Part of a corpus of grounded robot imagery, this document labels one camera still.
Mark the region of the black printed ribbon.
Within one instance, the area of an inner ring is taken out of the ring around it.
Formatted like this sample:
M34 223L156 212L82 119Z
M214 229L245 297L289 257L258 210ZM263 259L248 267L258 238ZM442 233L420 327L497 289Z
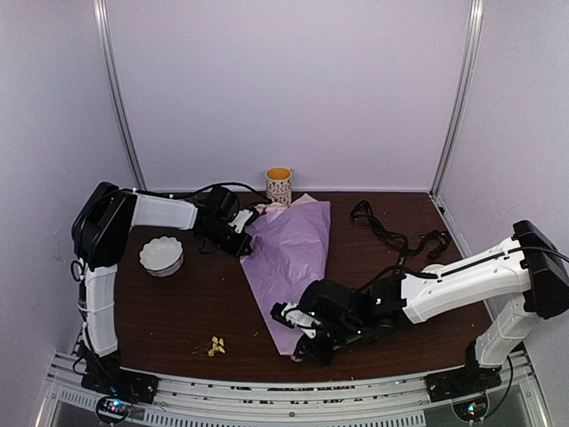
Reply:
M400 232L388 230L383 223L375 216L371 204L367 200L358 202L349 214L351 221L366 219L373 234L390 249L397 251L397 262L405 264L410 257L422 254L428 244L435 243L435 247L427 253L427 258L431 261L436 260L445 252L451 244L451 238L446 231L432 230L427 234L420 235L420 241L416 247L410 246L409 238Z

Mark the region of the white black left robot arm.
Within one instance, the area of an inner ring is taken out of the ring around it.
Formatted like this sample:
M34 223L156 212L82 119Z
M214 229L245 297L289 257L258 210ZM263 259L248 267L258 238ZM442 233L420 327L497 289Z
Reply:
M259 213L243 208L232 215L236 193L214 185L205 199L188 201L165 194L121 189L102 181L71 229L79 271L79 310L86 344L100 358L118 351L114 320L114 285L128 237L134 227L192 230L226 254L252 253L245 231Z

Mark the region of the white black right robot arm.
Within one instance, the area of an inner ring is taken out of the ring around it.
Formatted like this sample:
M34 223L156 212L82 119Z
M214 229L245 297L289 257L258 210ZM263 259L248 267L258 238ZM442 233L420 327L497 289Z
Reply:
M513 226L498 245L421 272L389 268L359 289L321 279L311 283L285 317L302 329L293 357L329 366L353 342L378 342L401 327L502 294L511 300L474 341L473 359L456 373L456 385L474 392L542 319L568 310L567 257L531 222Z

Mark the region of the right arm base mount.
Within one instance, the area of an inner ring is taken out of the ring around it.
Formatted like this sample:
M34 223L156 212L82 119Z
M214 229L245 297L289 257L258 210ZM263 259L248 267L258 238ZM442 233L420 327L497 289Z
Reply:
M457 418L466 423L481 422L490 412L488 391L501 385L495 369L461 367L425 377L432 403L449 400Z

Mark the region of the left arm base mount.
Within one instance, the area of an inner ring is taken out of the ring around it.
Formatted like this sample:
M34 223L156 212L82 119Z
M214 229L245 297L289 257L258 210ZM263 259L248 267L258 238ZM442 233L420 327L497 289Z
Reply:
M137 404L152 404L156 396L159 379L154 375L121 371L121 381L85 374L81 386L101 394L95 403L95 414L107 424L125 421Z

